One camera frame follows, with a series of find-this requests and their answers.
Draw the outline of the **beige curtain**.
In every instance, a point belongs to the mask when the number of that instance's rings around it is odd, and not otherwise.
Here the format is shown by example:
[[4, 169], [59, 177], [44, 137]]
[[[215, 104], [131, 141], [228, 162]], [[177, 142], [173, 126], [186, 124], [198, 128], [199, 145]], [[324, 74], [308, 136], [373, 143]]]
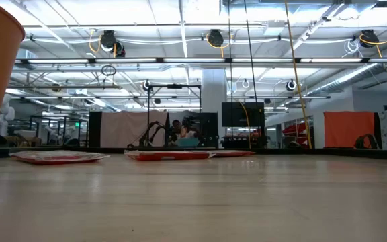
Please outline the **beige curtain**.
[[127, 148], [129, 144], [139, 145], [139, 139], [146, 133], [148, 124], [159, 121], [165, 124], [167, 112], [104, 112], [101, 115], [100, 147]]

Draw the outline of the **long ceiling light strip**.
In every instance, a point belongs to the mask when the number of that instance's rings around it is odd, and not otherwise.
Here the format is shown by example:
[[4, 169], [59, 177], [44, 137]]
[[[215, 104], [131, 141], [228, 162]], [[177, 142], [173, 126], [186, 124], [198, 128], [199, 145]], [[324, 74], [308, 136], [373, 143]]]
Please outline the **long ceiling light strip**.
[[[17, 59], [15, 64], [98, 64], [98, 63], [182, 63], [182, 64], [220, 64], [220, 63], [292, 63], [291, 58], [89, 58], [89, 59]], [[387, 63], [387, 58], [295, 58], [295, 63], [320, 64], [361, 64]]]

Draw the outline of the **orange partition panel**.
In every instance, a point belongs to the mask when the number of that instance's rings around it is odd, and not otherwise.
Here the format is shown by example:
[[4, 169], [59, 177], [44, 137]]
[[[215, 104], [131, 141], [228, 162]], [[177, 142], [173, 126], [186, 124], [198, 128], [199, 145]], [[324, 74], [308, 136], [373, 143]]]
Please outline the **orange partition panel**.
[[373, 112], [325, 112], [326, 148], [353, 148], [356, 140], [374, 134]]

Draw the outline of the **person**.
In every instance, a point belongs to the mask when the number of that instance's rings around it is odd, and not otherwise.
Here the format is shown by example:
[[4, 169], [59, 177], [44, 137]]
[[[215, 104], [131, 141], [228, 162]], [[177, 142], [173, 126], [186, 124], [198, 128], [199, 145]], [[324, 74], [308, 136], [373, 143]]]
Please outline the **person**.
[[169, 146], [177, 146], [176, 141], [180, 138], [197, 138], [198, 136], [185, 136], [181, 133], [182, 129], [182, 123], [178, 120], [174, 120], [172, 122], [172, 126], [169, 129], [169, 138], [168, 138], [168, 145]]

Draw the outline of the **shelf with red goods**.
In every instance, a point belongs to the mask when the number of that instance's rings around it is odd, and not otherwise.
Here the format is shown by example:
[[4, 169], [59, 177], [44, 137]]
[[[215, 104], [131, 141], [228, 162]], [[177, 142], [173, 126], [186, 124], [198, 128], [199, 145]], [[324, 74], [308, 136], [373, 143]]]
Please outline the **shelf with red goods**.
[[256, 128], [227, 128], [221, 141], [225, 149], [262, 149], [267, 137]]

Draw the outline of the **teal box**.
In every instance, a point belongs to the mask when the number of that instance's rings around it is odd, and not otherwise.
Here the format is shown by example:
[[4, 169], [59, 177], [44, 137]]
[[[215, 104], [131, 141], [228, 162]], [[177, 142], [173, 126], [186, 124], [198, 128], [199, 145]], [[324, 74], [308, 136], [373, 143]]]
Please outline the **teal box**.
[[197, 138], [180, 138], [176, 141], [178, 147], [196, 147], [198, 143]]

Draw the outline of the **narrow black panel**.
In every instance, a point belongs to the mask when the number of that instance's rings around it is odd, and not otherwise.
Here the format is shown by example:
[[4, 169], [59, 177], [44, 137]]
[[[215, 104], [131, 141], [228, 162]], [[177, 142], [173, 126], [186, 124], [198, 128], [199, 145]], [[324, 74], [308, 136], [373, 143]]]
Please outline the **narrow black panel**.
[[103, 112], [89, 113], [89, 147], [101, 146], [101, 119]]

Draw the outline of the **black backdrop panel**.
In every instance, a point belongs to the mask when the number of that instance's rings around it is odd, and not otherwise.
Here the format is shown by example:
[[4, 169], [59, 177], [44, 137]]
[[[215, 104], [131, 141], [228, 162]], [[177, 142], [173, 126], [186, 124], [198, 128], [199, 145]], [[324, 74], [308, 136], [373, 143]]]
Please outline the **black backdrop panel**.
[[172, 125], [174, 120], [182, 123], [185, 116], [194, 116], [196, 118], [194, 128], [198, 130], [199, 143], [196, 147], [200, 148], [218, 148], [219, 134], [218, 134], [218, 115], [217, 113], [209, 112], [191, 112], [182, 111], [169, 114], [169, 124]]

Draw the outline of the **red storage bin shelves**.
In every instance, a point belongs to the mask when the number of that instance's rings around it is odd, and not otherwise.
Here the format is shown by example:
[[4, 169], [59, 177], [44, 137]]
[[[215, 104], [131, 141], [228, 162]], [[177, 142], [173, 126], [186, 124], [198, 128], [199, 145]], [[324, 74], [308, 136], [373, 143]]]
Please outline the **red storage bin shelves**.
[[288, 126], [282, 131], [284, 136], [294, 137], [294, 138], [306, 138], [306, 124], [304, 122], [293, 124]]

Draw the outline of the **red Orville Redenbacher's popcorn bag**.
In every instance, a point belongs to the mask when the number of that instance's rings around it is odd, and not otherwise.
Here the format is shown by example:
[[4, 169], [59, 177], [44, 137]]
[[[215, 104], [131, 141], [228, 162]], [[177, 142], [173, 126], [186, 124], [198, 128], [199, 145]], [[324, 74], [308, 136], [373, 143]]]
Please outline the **red Orville Redenbacher's popcorn bag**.
[[124, 154], [136, 161], [198, 160], [209, 159], [215, 153], [207, 151], [124, 151]]
[[252, 151], [240, 151], [240, 150], [215, 150], [208, 151], [211, 157], [242, 157], [246, 155], [254, 155]]
[[16, 161], [33, 165], [64, 165], [75, 163], [93, 163], [110, 157], [102, 153], [90, 153], [81, 151], [20, 151], [10, 153], [9, 156]]

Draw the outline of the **black bag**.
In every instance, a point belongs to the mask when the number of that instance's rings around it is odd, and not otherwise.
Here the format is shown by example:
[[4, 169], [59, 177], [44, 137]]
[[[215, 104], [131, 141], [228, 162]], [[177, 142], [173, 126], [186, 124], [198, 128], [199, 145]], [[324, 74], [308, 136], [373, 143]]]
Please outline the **black bag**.
[[356, 149], [380, 149], [376, 138], [371, 134], [358, 137], [355, 141], [354, 147]]

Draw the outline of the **white humanoid robot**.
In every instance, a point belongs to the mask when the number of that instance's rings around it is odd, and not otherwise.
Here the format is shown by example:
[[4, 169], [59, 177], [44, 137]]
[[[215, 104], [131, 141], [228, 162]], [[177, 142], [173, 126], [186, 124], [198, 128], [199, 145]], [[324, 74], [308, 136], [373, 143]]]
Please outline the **white humanoid robot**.
[[5, 94], [0, 107], [0, 136], [7, 136], [8, 122], [15, 119], [15, 108], [9, 105], [11, 95]]

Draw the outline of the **black metal table frame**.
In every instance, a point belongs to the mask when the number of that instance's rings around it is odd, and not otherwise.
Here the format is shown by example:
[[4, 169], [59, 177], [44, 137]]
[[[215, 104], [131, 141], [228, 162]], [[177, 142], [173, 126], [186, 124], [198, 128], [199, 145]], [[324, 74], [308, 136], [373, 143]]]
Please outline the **black metal table frame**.
[[[0, 158], [7, 158], [10, 153], [18, 151], [81, 151], [105, 154], [122, 154], [124, 151], [225, 151], [226, 149], [202, 149], [183, 147], [137, 147], [129, 148], [103, 148], [103, 147], [0, 147]], [[387, 150], [378, 149], [349, 149], [349, 148], [325, 148], [325, 149], [253, 149], [256, 155], [336, 155], [343, 157], [361, 157], [369, 159], [387, 159]]]

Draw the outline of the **black monitor screen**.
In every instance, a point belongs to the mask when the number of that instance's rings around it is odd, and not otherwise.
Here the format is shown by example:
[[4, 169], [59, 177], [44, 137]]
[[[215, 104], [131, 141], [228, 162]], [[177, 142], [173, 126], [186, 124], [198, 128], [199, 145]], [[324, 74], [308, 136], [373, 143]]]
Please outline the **black monitor screen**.
[[260, 102], [222, 102], [223, 127], [264, 127], [264, 105]]

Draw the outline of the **black robot station frame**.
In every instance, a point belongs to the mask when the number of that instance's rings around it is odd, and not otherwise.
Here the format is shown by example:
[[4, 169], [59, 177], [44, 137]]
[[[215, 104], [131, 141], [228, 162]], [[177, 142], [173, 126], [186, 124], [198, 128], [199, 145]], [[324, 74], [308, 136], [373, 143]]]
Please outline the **black robot station frame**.
[[[145, 135], [143, 135], [142, 138], [140, 139], [140, 143], [142, 143], [142, 145], [144, 147], [151, 147], [152, 146], [152, 142], [154, 140], [154, 137], [156, 136], [158, 131], [160, 131], [160, 129], [165, 130], [164, 146], [168, 145], [167, 133], [168, 133], [168, 129], [170, 129], [170, 127], [171, 127], [169, 122], [166, 122], [165, 124], [161, 124], [160, 122], [150, 122], [150, 110], [151, 110], [151, 99], [152, 99], [151, 89], [155, 88], [155, 87], [157, 88], [157, 90], [153, 94], [157, 94], [162, 88], [166, 88], [166, 89], [183, 89], [183, 88], [188, 88], [199, 99], [198, 110], [200, 112], [202, 112], [202, 101], [201, 101], [201, 98], [202, 98], [201, 87], [202, 86], [201, 85], [182, 85], [182, 84], [176, 84], [176, 83], [174, 83], [174, 84], [167, 84], [167, 85], [152, 85], [152, 84], [149, 84], [148, 88], [147, 88], [147, 130], [145, 131]], [[150, 129], [154, 125], [157, 125], [158, 128], [156, 128], [156, 130], [154, 131], [152, 137], [150, 137]]]

